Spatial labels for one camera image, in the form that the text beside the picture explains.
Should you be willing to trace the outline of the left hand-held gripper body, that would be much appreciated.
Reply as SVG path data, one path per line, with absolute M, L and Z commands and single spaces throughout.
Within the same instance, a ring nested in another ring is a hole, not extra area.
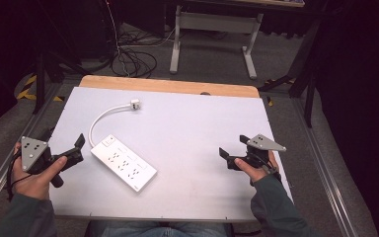
M 61 156 L 67 158 L 67 163 L 61 171 L 65 171 L 84 160 L 82 148 L 73 147 L 61 154 L 52 155 L 47 142 L 23 136 L 21 144 L 22 169 L 31 175 L 43 172 Z

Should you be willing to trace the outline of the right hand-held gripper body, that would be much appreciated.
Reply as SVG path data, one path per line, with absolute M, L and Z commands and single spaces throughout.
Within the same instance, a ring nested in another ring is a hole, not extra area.
M 286 148 L 275 141 L 265 137 L 262 134 L 258 134 L 246 145 L 246 155 L 241 157 L 243 161 L 248 163 L 254 168 L 265 168 L 272 174 L 276 173 L 277 170 L 273 168 L 269 162 L 268 152 L 269 151 L 282 151 L 285 152 Z

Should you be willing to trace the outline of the white power strip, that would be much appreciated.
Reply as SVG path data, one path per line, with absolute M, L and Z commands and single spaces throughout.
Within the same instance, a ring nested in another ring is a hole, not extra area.
M 140 192 L 157 170 L 113 135 L 91 149 L 91 153 L 136 192 Z

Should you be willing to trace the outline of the white metal table frame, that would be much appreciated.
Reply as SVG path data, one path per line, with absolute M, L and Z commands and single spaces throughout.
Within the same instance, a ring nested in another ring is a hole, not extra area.
M 256 7 L 279 7 L 283 10 L 290 8 L 302 8 L 304 0 L 232 0 L 233 2 L 250 3 Z M 227 33 L 250 34 L 251 38 L 247 46 L 242 47 L 249 76 L 252 80 L 257 78 L 257 72 L 251 56 L 264 14 L 257 13 L 255 18 L 220 16 L 213 14 L 188 13 L 182 11 L 178 5 L 175 17 L 175 39 L 172 51 L 170 73 L 176 74 L 180 56 L 180 30 L 221 31 Z

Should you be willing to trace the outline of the yellow black hazard tape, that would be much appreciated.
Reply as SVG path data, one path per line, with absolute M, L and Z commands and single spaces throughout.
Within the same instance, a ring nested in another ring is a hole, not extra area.
M 30 91 L 33 87 L 33 84 L 37 81 L 37 76 L 33 74 L 24 84 L 21 92 L 18 94 L 17 99 L 27 99 L 35 101 L 37 99 L 36 94 L 31 94 Z

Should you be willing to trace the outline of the metal floor rail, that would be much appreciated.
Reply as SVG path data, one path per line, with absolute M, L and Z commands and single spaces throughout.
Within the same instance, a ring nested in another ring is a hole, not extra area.
M 36 136 L 43 129 L 55 125 L 63 102 L 54 102 L 62 91 L 62 84 L 50 84 L 44 93 L 44 104 L 35 114 L 36 102 L 20 100 L 17 105 L 0 118 L 0 195 L 6 186 L 6 174 L 12 160 L 15 143 L 23 135 Z
M 329 203 L 340 227 L 342 237 L 359 237 L 356 229 L 354 228 L 350 219 L 349 213 L 343 201 L 341 191 L 327 167 L 315 133 L 311 127 L 308 126 L 304 119 L 305 111 L 303 110 L 301 101 L 299 99 L 292 99 L 291 103 L 293 108 L 300 119 L 301 126 L 306 133 L 307 140 L 312 147 L 313 159 L 328 197 Z

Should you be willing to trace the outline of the person's right hand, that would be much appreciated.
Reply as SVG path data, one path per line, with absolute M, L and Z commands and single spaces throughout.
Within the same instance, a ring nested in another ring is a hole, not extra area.
M 269 157 L 269 162 L 271 166 L 275 168 L 276 170 L 279 170 L 278 164 L 275 160 L 274 153 L 272 151 L 268 152 L 268 157 Z M 243 161 L 241 158 L 236 158 L 235 164 L 250 177 L 253 183 L 269 175 L 269 171 L 263 168 L 254 168 L 250 166 L 248 163 L 246 163 L 245 161 Z

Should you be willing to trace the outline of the person's left hand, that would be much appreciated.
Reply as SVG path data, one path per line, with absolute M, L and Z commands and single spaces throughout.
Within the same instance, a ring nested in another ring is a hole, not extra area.
M 12 191 L 30 198 L 40 200 L 49 199 L 50 181 L 60 173 L 61 169 L 66 165 L 67 158 L 61 156 L 47 169 L 37 175 L 26 173 L 22 169 L 22 157 L 19 156 L 14 161 L 12 169 L 12 179 L 15 184 Z

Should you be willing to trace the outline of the black tripod stand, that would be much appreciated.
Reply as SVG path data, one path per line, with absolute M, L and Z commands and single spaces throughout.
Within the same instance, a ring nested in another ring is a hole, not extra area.
M 80 75 L 89 71 L 81 67 L 73 39 L 61 7 L 61 0 L 26 0 L 26 17 L 32 31 L 32 46 L 36 54 L 37 114 L 45 102 L 45 76 L 52 83 L 61 83 L 64 64 Z

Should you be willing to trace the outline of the person's legs in jeans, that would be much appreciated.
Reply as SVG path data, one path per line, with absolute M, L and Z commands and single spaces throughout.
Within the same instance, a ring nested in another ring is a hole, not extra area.
M 233 237 L 232 227 L 213 222 L 94 220 L 88 237 Z

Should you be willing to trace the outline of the black metal stand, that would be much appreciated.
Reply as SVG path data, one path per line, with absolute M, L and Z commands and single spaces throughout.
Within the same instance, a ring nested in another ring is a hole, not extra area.
M 308 127 L 312 126 L 311 115 L 316 86 L 313 75 L 313 70 L 315 67 L 313 50 L 316 47 L 315 38 L 318 34 L 321 22 L 322 20 L 318 18 L 312 22 L 312 25 L 300 44 L 297 54 L 294 57 L 287 74 L 274 81 L 270 80 L 259 88 L 260 92 L 266 92 L 287 83 L 290 80 L 294 80 L 288 94 L 291 98 L 299 98 L 304 91 L 307 91 L 303 118 Z

